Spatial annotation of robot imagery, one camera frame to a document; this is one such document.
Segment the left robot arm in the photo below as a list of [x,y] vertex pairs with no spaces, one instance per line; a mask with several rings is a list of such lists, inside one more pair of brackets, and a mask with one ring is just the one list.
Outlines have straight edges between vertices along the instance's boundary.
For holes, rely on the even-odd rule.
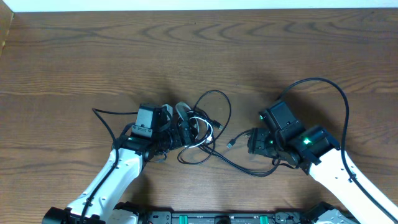
[[108,160],[91,184],[66,208],[50,208],[44,224],[146,222],[136,209],[119,201],[121,196],[154,156],[194,143],[198,125],[184,102],[141,104],[135,115],[134,122],[112,137]]

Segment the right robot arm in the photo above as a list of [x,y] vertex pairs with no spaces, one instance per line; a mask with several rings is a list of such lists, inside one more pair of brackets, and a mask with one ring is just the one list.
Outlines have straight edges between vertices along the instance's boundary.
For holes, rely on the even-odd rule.
[[248,149],[285,161],[328,189],[360,223],[397,223],[397,205],[354,164],[341,144],[323,127],[254,128]]

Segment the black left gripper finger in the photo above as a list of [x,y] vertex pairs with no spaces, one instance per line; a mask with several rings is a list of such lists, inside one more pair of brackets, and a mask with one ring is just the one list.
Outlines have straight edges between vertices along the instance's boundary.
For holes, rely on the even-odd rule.
[[169,113],[167,115],[168,120],[172,120],[173,117],[173,108],[169,104],[164,104],[162,105],[162,108],[166,109],[166,111]]
[[191,110],[191,107],[189,107],[185,102],[178,102],[175,105],[175,109],[183,121],[189,120],[188,112]]

